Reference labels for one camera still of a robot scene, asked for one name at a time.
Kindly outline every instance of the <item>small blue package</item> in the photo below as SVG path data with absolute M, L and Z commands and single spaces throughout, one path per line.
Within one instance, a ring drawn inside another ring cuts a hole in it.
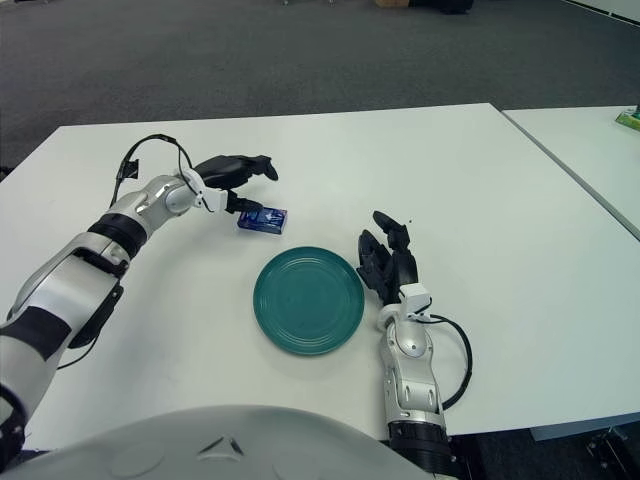
M 242 212 L 238 218 L 238 226 L 247 230 L 281 235 L 286 219 L 286 210 L 264 207 L 259 212 Z

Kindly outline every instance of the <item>robotic hand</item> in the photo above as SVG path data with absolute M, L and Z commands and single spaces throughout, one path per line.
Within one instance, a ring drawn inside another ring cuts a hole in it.
M 152 135 L 127 153 L 116 178 L 109 210 L 87 232 L 76 236 L 24 284 L 0 327 L 0 471 L 21 449 L 24 427 L 47 390 L 67 348 L 95 341 L 122 296 L 120 279 L 153 232 L 192 206 L 210 212 L 260 210 L 238 198 L 233 188 L 252 175 L 278 174 L 265 156 L 218 156 L 195 168 L 178 164 L 175 175 L 152 179 L 142 190 L 117 200 L 119 184 L 137 177 L 130 158 L 145 140 L 175 144 Z
M 423 470 L 436 474 L 436 478 L 456 478 L 459 467 L 448 444 L 443 403 L 431 369 L 433 343 L 424 325 L 436 323 L 427 311 L 431 295 L 418 281 L 416 261 L 408 248 L 407 227 L 378 211 L 373 213 L 373 219 L 387 235 L 392 253 L 364 230 L 358 242 L 357 271 L 384 305 L 377 325 L 384 332 L 380 353 L 385 370 L 389 444 Z M 463 340 L 466 347 L 466 336 Z

